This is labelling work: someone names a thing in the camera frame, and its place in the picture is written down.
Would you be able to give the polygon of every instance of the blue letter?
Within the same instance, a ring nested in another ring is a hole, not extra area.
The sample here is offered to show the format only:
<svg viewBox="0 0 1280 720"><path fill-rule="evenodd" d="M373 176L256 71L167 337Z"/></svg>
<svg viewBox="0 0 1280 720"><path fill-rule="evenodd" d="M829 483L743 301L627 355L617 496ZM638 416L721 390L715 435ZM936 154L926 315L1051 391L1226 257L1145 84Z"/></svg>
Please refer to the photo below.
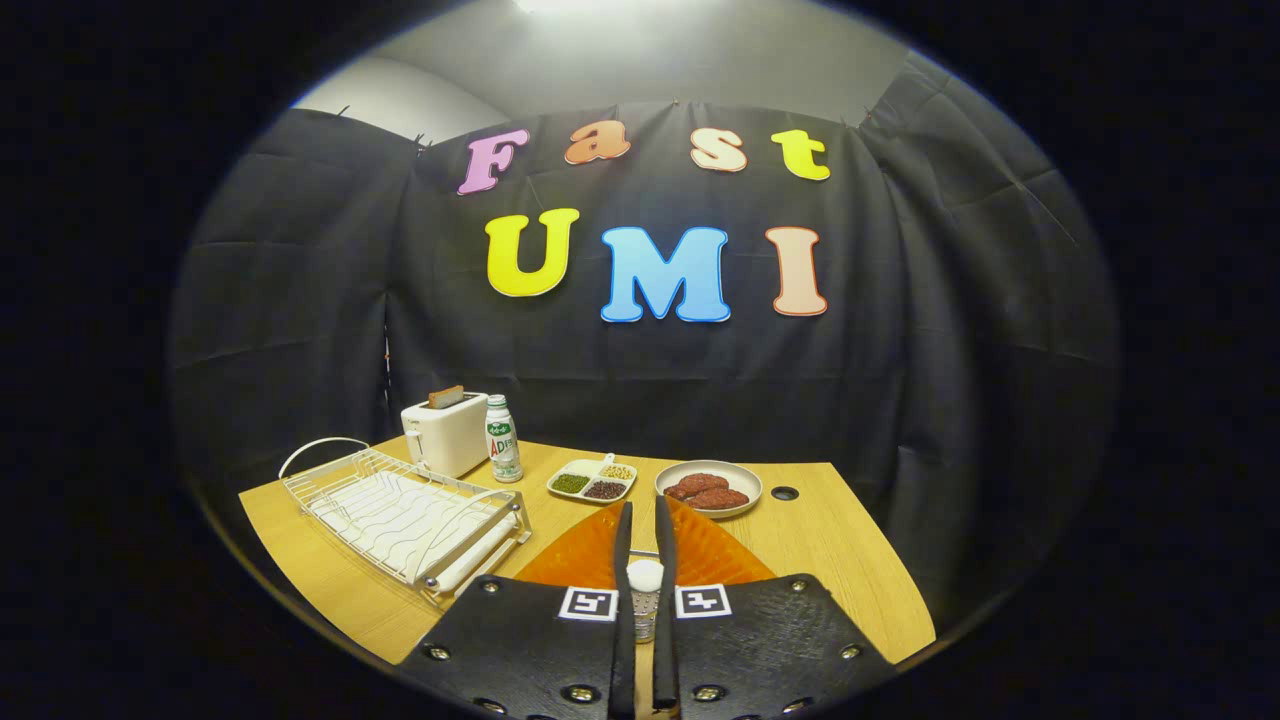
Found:
<svg viewBox="0 0 1280 720"><path fill-rule="evenodd" d="M658 246L641 228L604 231L600 241L613 249L609 304L600 310L605 320L634 323L644 315L635 302L632 283L640 286L649 310L659 320L667 316L681 284L685 286L685 300L676 307L677 318L686 323L728 319L728 305L724 305L719 282L719 249L728 242L724 231L689 228L671 254L671 260L662 259Z"/></svg>

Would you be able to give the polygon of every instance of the ceiling light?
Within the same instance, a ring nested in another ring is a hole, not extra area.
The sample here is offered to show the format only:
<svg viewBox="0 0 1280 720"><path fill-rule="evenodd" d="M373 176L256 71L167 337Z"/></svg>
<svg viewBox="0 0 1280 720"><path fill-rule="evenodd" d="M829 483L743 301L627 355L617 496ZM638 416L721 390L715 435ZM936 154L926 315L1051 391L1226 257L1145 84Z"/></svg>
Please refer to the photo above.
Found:
<svg viewBox="0 0 1280 720"><path fill-rule="evenodd" d="M599 9L602 5L600 0L515 0L515 3L526 13L590 10Z"/></svg>

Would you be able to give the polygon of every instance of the bottle cap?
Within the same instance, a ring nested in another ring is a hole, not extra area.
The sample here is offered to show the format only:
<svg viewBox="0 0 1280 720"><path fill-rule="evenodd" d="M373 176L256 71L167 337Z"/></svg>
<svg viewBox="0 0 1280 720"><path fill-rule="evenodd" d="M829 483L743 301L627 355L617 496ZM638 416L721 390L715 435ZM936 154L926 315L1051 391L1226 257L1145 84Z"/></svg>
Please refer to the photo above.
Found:
<svg viewBox="0 0 1280 720"><path fill-rule="evenodd" d="M636 560L627 565L627 582L636 592L658 592L662 589L662 562L655 560Z"/></svg>

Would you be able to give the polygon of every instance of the white plate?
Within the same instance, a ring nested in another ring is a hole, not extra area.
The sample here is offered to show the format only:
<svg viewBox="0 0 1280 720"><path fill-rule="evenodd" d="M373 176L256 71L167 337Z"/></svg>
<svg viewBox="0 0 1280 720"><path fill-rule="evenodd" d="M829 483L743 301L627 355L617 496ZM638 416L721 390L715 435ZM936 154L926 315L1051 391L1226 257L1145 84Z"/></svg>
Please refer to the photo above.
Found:
<svg viewBox="0 0 1280 720"><path fill-rule="evenodd" d="M658 477L653 479L653 487L658 491L658 495L662 495L662 491L678 483L687 475L692 475L694 473L710 473L712 475L719 475L728 480L730 489L736 489L748 498L746 505L739 505L737 507L730 507L728 510L694 509L716 520L746 512L755 506L756 501L760 500L760 493L764 491L764 483L760 482L760 478L756 477L755 473L740 465L723 462L721 460L690 460L689 462L678 462L658 473Z"/></svg>
<svg viewBox="0 0 1280 720"><path fill-rule="evenodd" d="M631 471L631 479L627 480L627 479L622 479L622 478L602 478L600 477L600 470L603 470L605 465L617 465L620 468L626 468L627 470ZM564 492L564 491L559 491L559 489L553 488L552 483L554 483L556 478L563 475L564 473L568 473L570 475L585 475L589 479L588 479L586 484L582 486L582 489L580 489L577 492ZM627 493L631 492L631 486L635 484L637 477L640 477L640 471L639 470L636 470L631 465L625 465L622 462L616 462L613 460L613 454L611 452L611 454L608 454L608 455L604 456L604 460L585 460L585 459L584 460L570 460L568 462L564 464L563 468L561 468L559 470L556 470L554 473L552 473L552 477L547 479L547 489L550 491L552 495L558 495L561 497L572 497L573 500L585 500L588 502L594 502L596 505L608 505L611 502L617 502L617 501L622 500L623 497L626 497ZM588 488L590 488L593 484L595 484L596 480L605 480L605 482L609 482L609 483L622 483L625 486L622 488L622 495L620 495L617 497L611 497L608 500L603 500L603 498L599 498L599 497L586 497Z"/></svg>

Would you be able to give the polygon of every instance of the bottle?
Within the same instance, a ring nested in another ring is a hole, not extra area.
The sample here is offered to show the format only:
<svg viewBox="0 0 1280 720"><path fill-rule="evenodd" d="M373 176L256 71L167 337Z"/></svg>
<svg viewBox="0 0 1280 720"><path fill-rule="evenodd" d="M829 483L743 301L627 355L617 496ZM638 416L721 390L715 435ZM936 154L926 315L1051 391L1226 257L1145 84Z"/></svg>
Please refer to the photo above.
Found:
<svg viewBox="0 0 1280 720"><path fill-rule="evenodd" d="M516 442L516 421L507 410L507 396L490 395L484 416L485 445L493 461L493 479L513 483L525 477L520 465L520 445Z"/></svg>
<svg viewBox="0 0 1280 720"><path fill-rule="evenodd" d="M658 623L658 594L662 591L662 562L636 560L627 565L631 584L631 607L635 611L636 643L653 641Z"/></svg>

